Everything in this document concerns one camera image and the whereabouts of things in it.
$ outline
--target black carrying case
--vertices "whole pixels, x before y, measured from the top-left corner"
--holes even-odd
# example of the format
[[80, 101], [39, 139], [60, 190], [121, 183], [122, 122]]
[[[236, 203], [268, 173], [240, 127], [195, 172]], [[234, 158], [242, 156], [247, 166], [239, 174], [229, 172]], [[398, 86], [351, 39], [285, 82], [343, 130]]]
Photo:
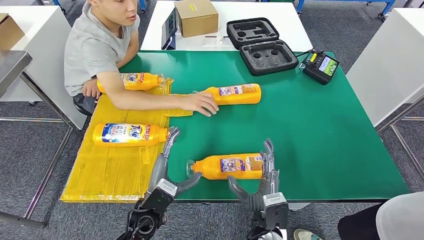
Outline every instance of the black carrying case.
[[231, 43], [253, 76], [294, 69], [299, 61], [279, 33], [264, 18], [229, 21], [226, 31]]

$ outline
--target gray carpet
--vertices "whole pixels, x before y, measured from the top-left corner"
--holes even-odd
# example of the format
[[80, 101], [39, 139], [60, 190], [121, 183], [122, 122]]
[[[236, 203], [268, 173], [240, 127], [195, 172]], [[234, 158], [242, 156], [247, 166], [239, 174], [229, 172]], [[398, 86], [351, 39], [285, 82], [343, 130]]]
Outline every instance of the gray carpet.
[[[13, 0], [0, 0], [0, 5]], [[81, 14], [84, 0], [60, 0], [72, 25]], [[139, 13], [140, 42], [150, 21], [155, 0], [146, 2]], [[400, 7], [402, 1], [395, 3]], [[300, 19], [313, 45], [334, 52], [345, 72], [381, 26], [376, 19], [384, 3], [307, 1]], [[0, 102], [0, 116], [56, 116], [42, 102]], [[424, 108], [413, 113], [424, 116]], [[399, 130], [424, 165], [424, 122], [400, 122]], [[66, 128], [61, 124], [9, 123], [0, 121], [0, 211], [23, 215]], [[382, 140], [412, 192], [423, 191], [424, 182], [391, 130]], [[68, 179], [81, 138], [72, 134], [53, 176], [35, 209], [33, 218], [48, 221], [43, 230], [16, 227], [0, 222], [0, 239], [20, 240], [114, 240], [124, 230], [132, 204], [63, 203], [58, 198]], [[313, 203], [289, 213], [289, 239], [295, 228], [316, 232], [326, 240], [338, 240], [337, 223], [345, 215], [372, 203]], [[168, 224], [156, 232], [156, 240], [242, 240], [249, 230], [250, 214], [235, 203], [184, 203], [168, 208]]]

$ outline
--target gray pants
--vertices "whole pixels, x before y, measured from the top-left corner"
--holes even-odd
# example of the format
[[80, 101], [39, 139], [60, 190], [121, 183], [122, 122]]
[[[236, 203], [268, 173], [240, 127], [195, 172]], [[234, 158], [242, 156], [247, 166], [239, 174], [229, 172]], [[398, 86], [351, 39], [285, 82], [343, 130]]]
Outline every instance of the gray pants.
[[96, 107], [96, 99], [94, 97], [84, 96], [82, 93], [78, 93], [77, 95], [73, 96], [73, 99], [75, 100], [76, 104], [78, 104], [78, 106], [85, 109], [87, 112], [94, 112], [94, 108]]

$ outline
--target shoe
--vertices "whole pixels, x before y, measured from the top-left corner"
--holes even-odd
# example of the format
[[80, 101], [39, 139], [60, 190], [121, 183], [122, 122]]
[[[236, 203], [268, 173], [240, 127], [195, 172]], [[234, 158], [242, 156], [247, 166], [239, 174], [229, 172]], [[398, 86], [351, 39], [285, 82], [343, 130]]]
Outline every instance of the shoe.
[[312, 232], [303, 229], [294, 230], [293, 237], [294, 240], [323, 240]]

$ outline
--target person's leg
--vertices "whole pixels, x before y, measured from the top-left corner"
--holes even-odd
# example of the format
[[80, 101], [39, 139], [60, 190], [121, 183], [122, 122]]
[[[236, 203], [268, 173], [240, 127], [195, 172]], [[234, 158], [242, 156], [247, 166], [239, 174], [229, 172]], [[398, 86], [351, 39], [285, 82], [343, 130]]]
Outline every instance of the person's leg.
[[317, 235], [308, 230], [296, 229], [293, 232], [294, 240], [322, 240]]
[[94, 97], [87, 97], [82, 93], [78, 93], [73, 97], [73, 99], [75, 99], [76, 104], [85, 109], [87, 112], [94, 112], [94, 108], [96, 107], [96, 99]]
[[369, 207], [338, 222], [341, 240], [380, 240], [376, 227], [376, 215], [383, 203]]

